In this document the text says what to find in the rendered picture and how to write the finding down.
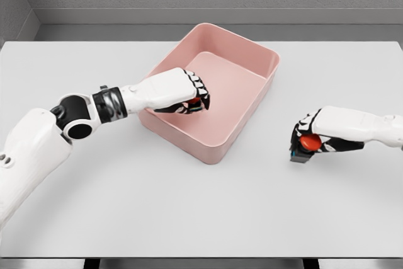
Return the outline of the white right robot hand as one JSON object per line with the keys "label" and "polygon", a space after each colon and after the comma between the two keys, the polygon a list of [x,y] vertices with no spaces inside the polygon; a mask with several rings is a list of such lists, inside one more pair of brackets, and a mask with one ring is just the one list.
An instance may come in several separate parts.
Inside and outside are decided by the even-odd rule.
{"label": "white right robot hand", "polygon": [[[360,123],[364,117],[365,113],[358,110],[325,106],[297,122],[292,132],[290,151],[293,155],[298,151],[313,155],[363,149],[365,143],[359,138],[363,130]],[[326,139],[315,147],[304,147],[301,136],[311,134]]]}

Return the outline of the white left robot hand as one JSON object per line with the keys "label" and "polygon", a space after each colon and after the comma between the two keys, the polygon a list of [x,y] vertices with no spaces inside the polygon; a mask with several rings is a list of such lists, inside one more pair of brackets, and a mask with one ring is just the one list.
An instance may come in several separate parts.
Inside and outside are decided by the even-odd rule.
{"label": "white left robot hand", "polygon": [[148,77],[146,83],[147,107],[157,113],[180,113],[187,115],[184,103],[201,98],[203,110],[210,108],[210,93],[202,79],[194,72],[180,67]]}

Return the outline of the pink plastic basket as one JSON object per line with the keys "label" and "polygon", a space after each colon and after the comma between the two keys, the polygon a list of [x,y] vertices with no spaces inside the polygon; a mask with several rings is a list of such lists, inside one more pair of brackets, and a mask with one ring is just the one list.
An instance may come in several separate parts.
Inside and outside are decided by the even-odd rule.
{"label": "pink plastic basket", "polygon": [[190,115],[143,110],[144,127],[206,164],[217,164],[250,119],[273,81],[280,56],[217,25],[196,25],[150,71],[193,71],[210,93],[210,108]]}

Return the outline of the red button industrial switch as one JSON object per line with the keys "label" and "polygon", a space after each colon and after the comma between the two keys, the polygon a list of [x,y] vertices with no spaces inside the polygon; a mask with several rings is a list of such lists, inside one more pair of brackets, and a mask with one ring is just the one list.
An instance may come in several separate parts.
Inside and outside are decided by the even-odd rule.
{"label": "red button industrial switch", "polygon": [[306,163],[322,145],[317,134],[294,134],[291,139],[290,160],[295,163]]}
{"label": "red button industrial switch", "polygon": [[193,98],[184,103],[187,114],[198,112],[204,109],[204,104],[201,98]]}

